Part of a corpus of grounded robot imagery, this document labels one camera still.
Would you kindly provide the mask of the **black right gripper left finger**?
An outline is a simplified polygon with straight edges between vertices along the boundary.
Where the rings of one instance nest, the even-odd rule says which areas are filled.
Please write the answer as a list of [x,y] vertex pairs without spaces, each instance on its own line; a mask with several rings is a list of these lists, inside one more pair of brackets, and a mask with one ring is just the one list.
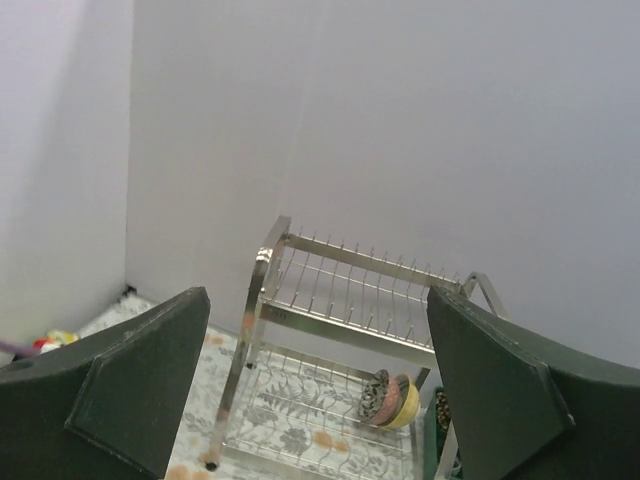
[[163,478],[209,313],[205,288],[190,288],[68,346],[2,366],[2,478]]

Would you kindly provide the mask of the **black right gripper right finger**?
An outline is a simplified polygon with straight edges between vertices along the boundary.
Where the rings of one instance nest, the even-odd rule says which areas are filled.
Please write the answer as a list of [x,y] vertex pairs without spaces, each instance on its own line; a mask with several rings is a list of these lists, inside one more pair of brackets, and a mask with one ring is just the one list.
[[427,317],[465,478],[638,478],[638,369],[441,287]]

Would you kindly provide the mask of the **yellow and teal patterned bowl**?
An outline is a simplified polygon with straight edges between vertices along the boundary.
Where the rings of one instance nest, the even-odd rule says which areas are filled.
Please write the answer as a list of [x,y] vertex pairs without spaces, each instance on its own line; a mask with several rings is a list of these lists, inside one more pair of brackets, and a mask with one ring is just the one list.
[[395,377],[399,387],[400,399],[393,417],[383,427],[396,430],[410,425],[420,409],[420,394],[413,380],[407,374]]

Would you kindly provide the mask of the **black leaf patterned bowl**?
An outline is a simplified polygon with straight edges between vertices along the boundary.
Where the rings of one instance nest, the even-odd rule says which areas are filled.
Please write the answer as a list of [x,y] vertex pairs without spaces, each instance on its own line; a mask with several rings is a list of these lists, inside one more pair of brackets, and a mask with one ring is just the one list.
[[377,371],[364,386],[359,405],[359,419],[371,425],[379,425],[388,417],[387,397],[390,391],[390,375],[386,369]]

